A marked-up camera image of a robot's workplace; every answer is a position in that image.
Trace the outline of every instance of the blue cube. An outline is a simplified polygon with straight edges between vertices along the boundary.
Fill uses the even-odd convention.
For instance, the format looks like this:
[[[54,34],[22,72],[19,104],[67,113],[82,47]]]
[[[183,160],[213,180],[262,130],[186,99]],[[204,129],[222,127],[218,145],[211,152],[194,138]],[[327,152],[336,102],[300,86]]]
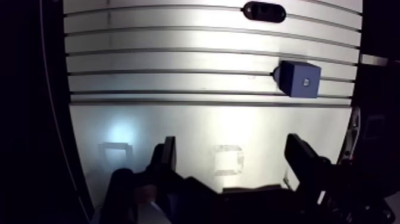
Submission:
[[[282,61],[279,88],[290,97],[317,98],[321,68],[299,61]]]

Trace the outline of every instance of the white surface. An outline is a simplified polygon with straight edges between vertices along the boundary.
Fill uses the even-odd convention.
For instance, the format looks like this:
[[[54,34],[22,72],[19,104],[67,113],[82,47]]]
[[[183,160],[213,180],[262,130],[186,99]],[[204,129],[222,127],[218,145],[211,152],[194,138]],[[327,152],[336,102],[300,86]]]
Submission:
[[[361,34],[322,23],[286,18],[282,23],[248,20],[240,11],[196,9],[122,10],[110,13],[77,15],[64,19],[66,33],[87,30],[151,27],[151,26],[208,26],[263,30],[302,35],[358,46]]]
[[[71,91],[228,91],[282,93],[272,76],[228,74],[107,74],[68,77]],[[354,83],[321,80],[319,94],[351,96]]]
[[[71,106],[74,134],[93,205],[102,203],[110,173],[102,169],[98,145],[132,146],[134,172],[145,169],[154,146],[177,137],[177,172],[194,176],[217,192],[222,187],[256,188],[279,184],[288,169],[288,133],[297,133],[320,155],[336,161],[350,108],[213,107],[105,105]],[[211,149],[237,145],[243,150],[242,174],[213,175]]]
[[[327,43],[278,36],[201,30],[167,30],[100,33],[65,39],[65,51],[100,51],[144,48],[209,48],[278,52],[358,62],[359,50]]]
[[[87,10],[98,10],[118,7],[157,6],[157,5],[201,5],[217,7],[243,8],[248,0],[64,0],[64,12],[73,13]],[[279,4],[286,13],[303,17],[329,21],[353,28],[361,28],[361,16],[301,0],[268,0],[258,1]]]

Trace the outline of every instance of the gray metal surface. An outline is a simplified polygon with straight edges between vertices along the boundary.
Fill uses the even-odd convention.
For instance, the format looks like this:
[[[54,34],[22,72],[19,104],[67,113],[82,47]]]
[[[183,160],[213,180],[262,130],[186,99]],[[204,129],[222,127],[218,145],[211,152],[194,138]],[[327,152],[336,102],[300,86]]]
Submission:
[[[93,10],[117,10],[127,7],[162,7],[162,6],[178,6],[184,5],[186,7],[229,7],[232,9],[242,8],[248,1],[247,0],[65,0],[64,12],[70,13],[91,13]],[[334,7],[327,7],[323,4],[318,4],[317,1],[294,1],[294,0],[260,0],[259,2],[268,2],[282,5],[289,16],[298,16],[312,18],[315,20],[326,21],[333,24],[341,24],[356,29],[361,28],[361,16],[337,9]],[[351,0],[343,2],[354,2],[359,4],[361,0]]]
[[[297,133],[320,155],[336,161],[351,113],[350,108],[176,105],[77,105],[70,110],[95,205],[101,204],[107,190],[107,166],[116,169],[113,163],[120,161],[112,154],[102,158],[99,144],[129,144],[133,151],[129,168],[139,172],[149,163],[154,146],[174,135],[180,175],[194,176],[217,192],[222,187],[256,188],[282,181],[288,169],[283,154],[288,133]],[[213,149],[218,145],[241,147],[241,174],[214,175]]]
[[[329,26],[324,23],[297,18],[286,18],[285,22],[280,24],[263,23],[248,20],[239,10],[229,11],[206,8],[121,10],[77,15],[67,17],[64,20],[66,33],[154,26],[202,26],[262,30],[322,39],[352,46],[358,46],[361,38],[361,34],[358,32]]]
[[[286,9],[280,24],[248,20],[246,2],[64,0],[71,118],[95,206],[112,170],[143,170],[167,135],[177,136],[178,172],[217,192],[280,184],[286,173],[295,188],[283,156],[288,133],[336,161],[362,1],[270,0]],[[281,60],[321,67],[318,98],[283,95],[271,76]]]

